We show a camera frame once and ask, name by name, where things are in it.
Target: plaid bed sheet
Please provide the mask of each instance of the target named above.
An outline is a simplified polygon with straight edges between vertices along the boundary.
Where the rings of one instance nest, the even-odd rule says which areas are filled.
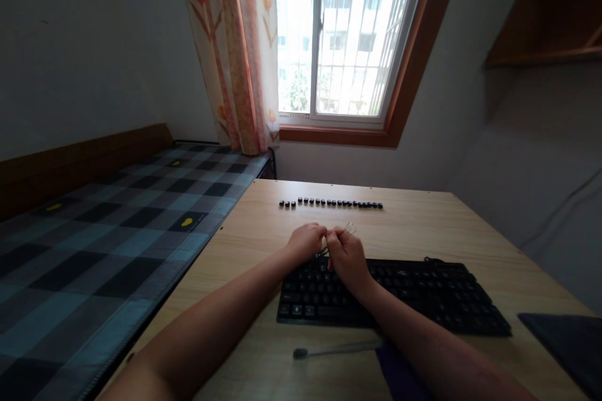
[[[268,156],[181,144],[0,224],[0,398],[82,400]]]

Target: curtain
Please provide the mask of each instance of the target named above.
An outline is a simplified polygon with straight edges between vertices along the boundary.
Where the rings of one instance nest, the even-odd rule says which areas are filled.
[[[274,0],[186,0],[220,144],[255,155],[279,143]]]

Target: black keyboard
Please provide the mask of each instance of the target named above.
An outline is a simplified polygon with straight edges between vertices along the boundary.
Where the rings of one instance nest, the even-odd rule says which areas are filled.
[[[282,283],[277,321],[300,325],[378,327],[319,257]],[[454,333],[511,336],[510,325],[460,263],[367,259],[372,277],[395,297]]]

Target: wooden shelf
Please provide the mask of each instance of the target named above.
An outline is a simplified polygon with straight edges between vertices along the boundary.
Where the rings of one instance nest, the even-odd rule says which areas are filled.
[[[516,0],[486,64],[556,64],[601,53],[602,0]]]

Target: desk surface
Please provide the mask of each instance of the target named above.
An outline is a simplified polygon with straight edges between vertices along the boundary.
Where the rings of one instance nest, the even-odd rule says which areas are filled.
[[[299,196],[376,201],[384,209],[279,208],[281,199]],[[593,313],[454,195],[442,192],[254,181],[132,351],[140,350],[195,302],[284,246],[296,227],[312,221],[329,228],[352,221],[367,258],[422,260],[429,256],[464,263],[511,324],[513,337],[463,339],[542,400],[587,399],[516,314]],[[276,297],[197,398],[391,398],[372,351],[292,360],[295,348],[374,340],[375,332],[278,324],[277,305]]]

